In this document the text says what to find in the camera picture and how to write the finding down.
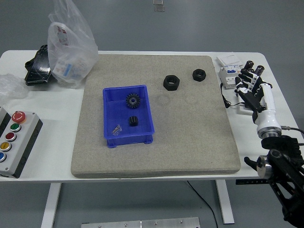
red button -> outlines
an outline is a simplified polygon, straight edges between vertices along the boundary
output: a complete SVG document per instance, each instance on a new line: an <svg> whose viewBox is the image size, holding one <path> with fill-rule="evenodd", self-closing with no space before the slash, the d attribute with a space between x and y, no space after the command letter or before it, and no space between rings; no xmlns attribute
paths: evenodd
<svg viewBox="0 0 304 228"><path fill-rule="evenodd" d="M25 113L24 112L15 112L13 116L11 117L12 121L16 123L21 123L25 120Z"/></svg>
<svg viewBox="0 0 304 228"><path fill-rule="evenodd" d="M6 136L5 136L5 139L8 141L8 142L12 142L16 139L16 134L14 134L13 132L10 132L10 133L7 133Z"/></svg>

control box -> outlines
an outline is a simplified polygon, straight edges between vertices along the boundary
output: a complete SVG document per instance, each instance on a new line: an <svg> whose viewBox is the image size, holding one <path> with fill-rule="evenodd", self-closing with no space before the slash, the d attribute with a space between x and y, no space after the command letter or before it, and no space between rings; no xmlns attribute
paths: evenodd
<svg viewBox="0 0 304 228"><path fill-rule="evenodd" d="M15 112L0 137L0 176L19 178L43 123L33 112Z"/></svg>
<svg viewBox="0 0 304 228"><path fill-rule="evenodd" d="M228 65L221 67L218 76L223 83L225 89L233 89L236 87L236 76L241 73L239 65Z"/></svg>
<svg viewBox="0 0 304 228"><path fill-rule="evenodd" d="M10 115L5 111L3 107L0 107L0 136L3 134L9 121Z"/></svg>

small black gear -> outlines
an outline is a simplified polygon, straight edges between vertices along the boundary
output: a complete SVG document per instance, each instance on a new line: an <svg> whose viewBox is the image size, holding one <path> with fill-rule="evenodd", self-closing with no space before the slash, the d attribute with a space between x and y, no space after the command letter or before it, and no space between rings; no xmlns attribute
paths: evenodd
<svg viewBox="0 0 304 228"><path fill-rule="evenodd" d="M141 102L140 97L134 93L129 94L125 100L129 108L137 108Z"/></svg>

white table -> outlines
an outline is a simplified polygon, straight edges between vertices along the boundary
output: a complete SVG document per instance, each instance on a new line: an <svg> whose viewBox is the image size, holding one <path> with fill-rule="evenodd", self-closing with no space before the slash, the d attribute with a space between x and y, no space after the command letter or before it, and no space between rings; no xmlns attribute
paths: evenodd
<svg viewBox="0 0 304 228"><path fill-rule="evenodd" d="M13 74L24 78L27 70L24 64L35 56L36 51L7 51L0 58L0 74ZM213 60L216 73L219 72L220 63L216 56L221 52L134 52L134 51L100 51L99 54L138 54L138 55L203 55L210 56ZM266 58L260 53L235 53L237 57L246 63L252 60L257 65L263 65L262 74L264 81L273 85L273 95L277 110L277 120L281 125L297 127L292 113L284 99L284 96L275 80ZM54 219L57 200L60 192L60 184L74 181L117 181L118 179L77 179L70 171L73 147L76 137L77 124L81 109L84 85L79 89L67 89L58 84L39 85L29 87L28 96L20 100L9 100L2 106L9 114L16 110L33 111L38 114L43 122L38 139L31 151L27 164L19 179L0 177L0 181L21 182L50 182L51 188L47 201L42 227L51 227ZM236 104L237 98L233 90L223 90L223 94L232 104ZM120 181L155 181L155 180L217 180L218 193L223 210L223 218L226 223L233 223L230 202L228 198L225 179L251 179L258 178L257 173L244 163L244 157L252 160L259 155L265 155L267 150L261 147L261 140L256 133L256 125L249 115L237 113L238 107L227 109L228 119L237 144L241 160L240 171L230 175L204 175L204 176L173 176L142 179L119 179ZM302 143L303 138L299 132L286 132L291 137L298 138Z"/></svg>

black hex nut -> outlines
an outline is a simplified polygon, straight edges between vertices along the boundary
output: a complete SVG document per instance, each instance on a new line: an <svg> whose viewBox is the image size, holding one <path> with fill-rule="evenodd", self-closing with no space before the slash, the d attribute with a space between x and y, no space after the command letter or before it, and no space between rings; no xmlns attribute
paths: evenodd
<svg viewBox="0 0 304 228"><path fill-rule="evenodd" d="M193 71L192 76L195 81L201 82L206 78L206 72L202 69L196 69Z"/></svg>
<svg viewBox="0 0 304 228"><path fill-rule="evenodd" d="M180 85L180 80L175 75L168 75L165 77L163 81L163 87L165 87L168 91L177 90Z"/></svg>

